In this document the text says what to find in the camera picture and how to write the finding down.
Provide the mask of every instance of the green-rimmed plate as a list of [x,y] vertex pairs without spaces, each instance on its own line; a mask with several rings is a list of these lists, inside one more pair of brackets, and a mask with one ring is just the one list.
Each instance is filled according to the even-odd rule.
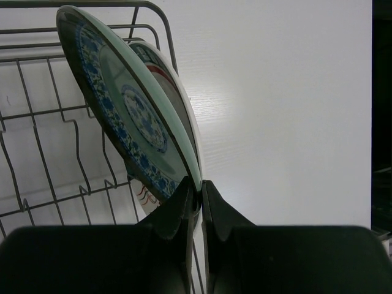
[[160,201],[185,176],[202,188],[192,144],[173,105],[128,45],[74,6],[57,14],[58,34],[83,95],[127,166]]

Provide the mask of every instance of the blue floral pattern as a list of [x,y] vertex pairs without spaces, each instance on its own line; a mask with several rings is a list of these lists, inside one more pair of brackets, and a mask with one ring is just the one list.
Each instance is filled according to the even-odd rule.
[[[78,54],[85,76],[94,92],[106,122],[114,130],[122,147],[126,150],[128,156],[137,164],[144,176],[165,198],[169,198],[174,193],[179,182],[174,181],[161,173],[148,159],[148,156],[139,147],[138,143],[129,135],[111,100],[102,76],[99,61],[100,49],[105,45],[104,40],[102,40],[96,32],[90,29],[85,22],[81,21],[75,31],[75,42],[77,44]],[[127,87],[123,87],[123,90],[125,90],[123,91],[124,95],[130,95],[131,99],[132,97],[135,98],[133,94],[127,92]],[[140,132],[143,132],[143,136],[153,138],[151,139],[153,145],[161,150],[165,150],[167,147],[166,133],[162,128],[161,122],[153,111],[143,112],[142,110],[143,107],[144,109],[145,107],[151,109],[151,107],[145,101],[143,103],[141,99],[133,100],[131,105],[132,107],[129,111],[132,113],[136,111],[136,113],[140,115],[138,127]]]
[[121,94],[128,114],[140,135],[157,151],[166,152],[167,139],[164,128],[143,96],[131,85],[123,85]]

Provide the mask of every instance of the metal wire rack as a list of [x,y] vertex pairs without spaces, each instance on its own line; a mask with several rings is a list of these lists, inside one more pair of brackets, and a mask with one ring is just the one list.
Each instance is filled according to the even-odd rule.
[[[170,31],[167,17],[158,6],[147,1],[0,1],[0,12],[1,10],[4,11],[7,9],[47,9],[47,8],[55,9],[64,4],[69,4],[69,5],[79,6],[79,7],[90,7],[90,8],[100,7],[100,9],[105,9],[105,7],[123,7],[127,9],[133,8],[133,15],[130,23],[111,24],[109,27],[111,27],[112,29],[127,29],[128,30],[127,37],[123,37],[125,41],[143,40],[143,38],[135,37],[134,33],[138,29],[148,30],[153,36],[153,41],[156,47],[160,49],[161,46],[160,40],[162,39],[160,37],[162,36],[160,36],[157,30],[148,23],[137,22],[138,15],[142,10],[149,10],[150,12],[154,12],[163,23],[164,26],[163,31],[166,35],[164,42],[168,47],[168,52],[171,57],[171,63],[173,65],[173,68],[176,71],[178,71],[174,46],[172,41],[172,34]],[[1,105],[0,105],[0,124],[2,127],[2,129],[0,130],[0,144],[1,144],[1,149],[4,153],[4,158],[5,158],[4,163],[7,166],[10,178],[12,179],[10,183],[12,182],[12,186],[13,186],[13,191],[11,195],[8,197],[9,198],[8,200],[16,202],[15,207],[9,209],[5,208],[2,209],[2,211],[0,211],[0,230],[3,238],[7,236],[7,232],[2,221],[4,218],[13,215],[27,214],[30,225],[34,226],[36,225],[36,220],[32,212],[37,209],[55,207],[55,211],[56,214],[58,215],[60,224],[66,225],[67,222],[64,221],[64,216],[65,216],[64,211],[62,211],[60,204],[76,199],[81,200],[83,204],[83,213],[85,214],[86,217],[86,222],[89,225],[91,225],[93,224],[93,222],[91,220],[91,209],[88,208],[89,205],[87,204],[88,202],[87,198],[93,197],[94,195],[97,195],[99,193],[106,194],[107,203],[109,207],[109,211],[106,211],[106,213],[110,213],[113,223],[117,224],[118,220],[116,218],[116,210],[113,208],[113,204],[112,204],[113,196],[111,196],[111,193],[120,187],[127,187],[129,194],[126,195],[125,197],[130,196],[130,199],[132,200],[132,207],[136,218],[136,222],[138,222],[140,220],[140,216],[138,214],[137,204],[135,202],[135,195],[132,190],[132,183],[131,183],[132,179],[129,178],[128,176],[126,176],[124,179],[119,178],[118,173],[115,171],[115,168],[113,168],[110,156],[107,153],[108,146],[105,142],[105,134],[102,130],[100,132],[101,150],[102,150],[104,161],[106,162],[109,170],[109,174],[108,174],[109,177],[104,178],[103,181],[101,181],[98,186],[96,185],[93,187],[93,185],[91,184],[92,179],[89,178],[88,173],[86,172],[85,165],[80,155],[81,144],[82,144],[81,134],[80,134],[80,127],[81,127],[80,120],[78,118],[74,119],[74,118],[67,118],[67,117],[69,116],[68,115],[69,112],[77,111],[77,110],[85,111],[85,115],[87,115],[89,119],[94,119],[94,116],[92,115],[88,105],[84,101],[82,104],[64,106],[64,100],[61,99],[60,97],[61,95],[59,94],[58,79],[56,79],[53,70],[53,62],[57,59],[64,59],[64,55],[62,54],[62,52],[47,53],[46,51],[41,51],[41,49],[47,50],[51,48],[60,50],[61,48],[58,40],[56,42],[23,41],[23,42],[12,43],[12,37],[14,36],[23,36],[22,39],[24,39],[26,36],[25,39],[28,40],[29,39],[28,36],[37,33],[56,34],[56,28],[40,26],[38,28],[0,29],[0,38],[1,37],[3,38],[0,39],[0,73],[3,65],[7,65],[7,67],[14,66],[16,68],[18,77],[20,79],[21,88],[23,89],[22,93],[24,95],[25,102],[27,103],[27,111],[19,110],[14,113],[7,113],[5,115],[2,115],[2,113],[4,112],[2,112]],[[29,92],[29,87],[26,84],[26,73],[24,73],[24,70],[22,68],[23,64],[29,62],[30,63],[40,62],[41,64],[42,63],[45,64],[46,70],[50,77],[51,86],[53,87],[52,92],[54,93],[55,96],[54,107],[51,107],[50,109],[40,109],[40,110],[34,109],[33,104],[36,96],[32,95]],[[76,158],[77,167],[81,174],[81,184],[74,185],[73,187],[74,192],[68,193],[65,197],[59,197],[55,189],[56,187],[52,180],[53,179],[52,172],[51,169],[48,167],[49,161],[47,159],[47,154],[45,153],[44,147],[42,146],[42,139],[43,139],[42,134],[40,134],[39,132],[40,127],[39,124],[37,123],[38,117],[50,116],[54,114],[60,115],[61,122],[63,124],[73,126],[73,137],[75,140],[75,153],[73,156],[75,156]],[[39,203],[33,203],[33,204],[30,204],[29,202],[31,201],[30,198],[28,199],[28,197],[25,197],[24,194],[20,192],[21,179],[18,179],[17,173],[15,172],[15,162],[13,162],[11,156],[9,155],[10,148],[7,147],[7,140],[5,138],[5,134],[12,135],[12,130],[9,130],[7,124],[11,123],[12,121],[21,120],[23,118],[29,119],[30,120],[29,123],[32,124],[29,127],[32,127],[32,131],[34,133],[34,140],[36,142],[37,150],[39,153],[38,158],[40,159],[41,164],[43,166],[44,174],[50,191],[50,199],[47,199]],[[200,272],[199,262],[196,255],[195,244],[194,244],[194,257],[195,257],[195,264],[196,264],[196,271],[197,271],[194,274],[194,277],[198,277],[201,292],[204,293],[202,275]],[[193,281],[192,281],[192,291],[193,293],[195,293],[195,285]]]

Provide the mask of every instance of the black object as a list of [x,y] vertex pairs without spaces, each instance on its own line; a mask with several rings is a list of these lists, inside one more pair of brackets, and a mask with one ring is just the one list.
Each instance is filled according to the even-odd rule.
[[[392,293],[369,230],[259,227],[211,181],[202,193],[207,293]],[[0,246],[0,293],[190,293],[194,196],[184,178],[136,225],[18,229]]]

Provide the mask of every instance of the plate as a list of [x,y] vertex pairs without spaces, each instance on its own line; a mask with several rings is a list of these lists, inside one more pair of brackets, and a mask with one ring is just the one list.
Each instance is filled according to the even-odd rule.
[[200,174],[203,177],[204,160],[201,151],[200,132],[192,105],[178,74],[154,45],[144,41],[133,41],[129,46],[153,74],[176,110],[197,156]]
[[152,73],[101,21],[74,6],[57,13],[59,39],[98,122],[135,176],[158,200],[185,176],[201,191],[187,132]]

